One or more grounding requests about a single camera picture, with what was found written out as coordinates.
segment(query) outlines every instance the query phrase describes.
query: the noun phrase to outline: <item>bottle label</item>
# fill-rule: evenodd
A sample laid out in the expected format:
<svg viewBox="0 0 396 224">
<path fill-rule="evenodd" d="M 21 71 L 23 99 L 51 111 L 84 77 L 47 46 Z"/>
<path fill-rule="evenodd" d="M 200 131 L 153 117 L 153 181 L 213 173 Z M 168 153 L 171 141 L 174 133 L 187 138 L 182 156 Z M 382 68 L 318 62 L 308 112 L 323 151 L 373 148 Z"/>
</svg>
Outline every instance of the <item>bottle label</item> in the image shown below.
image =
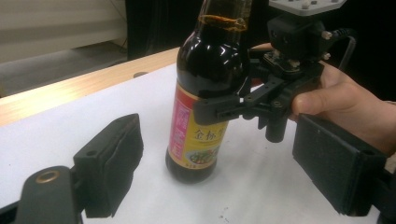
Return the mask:
<svg viewBox="0 0 396 224">
<path fill-rule="evenodd" d="M 177 83 L 168 150 L 177 164 L 188 169 L 204 169 L 216 161 L 228 124 L 197 124 L 192 105 L 198 99 Z"/>
</svg>

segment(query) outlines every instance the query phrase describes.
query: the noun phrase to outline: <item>glass bottle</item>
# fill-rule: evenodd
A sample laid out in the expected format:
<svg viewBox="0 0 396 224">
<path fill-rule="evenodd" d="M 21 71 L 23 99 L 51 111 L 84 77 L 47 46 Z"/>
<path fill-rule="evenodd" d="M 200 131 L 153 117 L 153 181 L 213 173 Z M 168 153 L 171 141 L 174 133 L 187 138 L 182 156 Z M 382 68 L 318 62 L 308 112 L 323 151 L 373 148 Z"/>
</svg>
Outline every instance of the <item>glass bottle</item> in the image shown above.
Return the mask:
<svg viewBox="0 0 396 224">
<path fill-rule="evenodd" d="M 177 55 L 177 87 L 166 166 L 180 182 L 209 177 L 228 122 L 199 125 L 198 99 L 238 92 L 247 77 L 251 0 L 205 0 L 195 29 Z"/>
</svg>

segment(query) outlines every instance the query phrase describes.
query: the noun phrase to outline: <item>bottle base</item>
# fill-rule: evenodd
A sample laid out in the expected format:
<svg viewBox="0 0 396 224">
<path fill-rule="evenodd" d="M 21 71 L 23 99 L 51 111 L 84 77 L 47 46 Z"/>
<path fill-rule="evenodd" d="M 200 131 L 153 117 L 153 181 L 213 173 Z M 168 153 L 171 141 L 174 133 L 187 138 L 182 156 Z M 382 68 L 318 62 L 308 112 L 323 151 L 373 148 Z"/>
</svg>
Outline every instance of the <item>bottle base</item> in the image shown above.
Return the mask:
<svg viewBox="0 0 396 224">
<path fill-rule="evenodd" d="M 184 184 L 196 184 L 207 179 L 216 167 L 217 161 L 215 161 L 209 167 L 200 170 L 187 169 L 179 164 L 175 163 L 169 155 L 169 151 L 166 149 L 165 156 L 166 167 L 171 175 L 181 183 Z"/>
</svg>

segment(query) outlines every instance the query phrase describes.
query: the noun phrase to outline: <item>dark liquid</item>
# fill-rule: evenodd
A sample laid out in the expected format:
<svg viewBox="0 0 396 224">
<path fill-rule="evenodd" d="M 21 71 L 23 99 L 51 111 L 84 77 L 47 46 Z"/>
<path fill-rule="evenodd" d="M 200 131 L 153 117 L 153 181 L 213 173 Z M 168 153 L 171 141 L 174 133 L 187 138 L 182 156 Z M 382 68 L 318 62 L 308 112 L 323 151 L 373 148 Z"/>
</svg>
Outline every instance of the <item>dark liquid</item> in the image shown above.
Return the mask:
<svg viewBox="0 0 396 224">
<path fill-rule="evenodd" d="M 246 25 L 241 25 L 240 20 L 214 16 L 203 16 L 199 21 L 197 30 L 177 55 L 178 83 L 185 91 L 200 98 L 237 92 L 248 69 L 248 51 L 239 44 Z M 216 167 L 216 162 L 199 170 L 182 167 L 172 160 L 168 150 L 165 160 L 171 174 L 183 183 L 203 181 Z"/>
</svg>

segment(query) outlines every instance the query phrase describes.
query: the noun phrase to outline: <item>white tabletop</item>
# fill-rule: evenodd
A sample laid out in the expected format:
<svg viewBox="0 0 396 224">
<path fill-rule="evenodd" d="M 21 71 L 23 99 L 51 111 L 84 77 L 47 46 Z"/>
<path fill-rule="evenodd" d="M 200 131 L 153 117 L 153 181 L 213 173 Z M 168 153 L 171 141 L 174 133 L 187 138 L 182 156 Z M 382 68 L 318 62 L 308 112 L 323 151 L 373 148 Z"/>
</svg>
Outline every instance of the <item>white tabletop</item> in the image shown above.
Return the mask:
<svg viewBox="0 0 396 224">
<path fill-rule="evenodd" d="M 178 183 L 164 162 L 175 65 L 0 127 L 0 207 L 16 202 L 27 177 L 73 156 L 109 122 L 138 113 L 145 145 L 131 189 L 117 214 L 84 223 L 367 223 L 337 214 L 291 155 L 295 123 L 273 144 L 257 120 L 230 121 L 217 168 L 206 181 Z"/>
</svg>

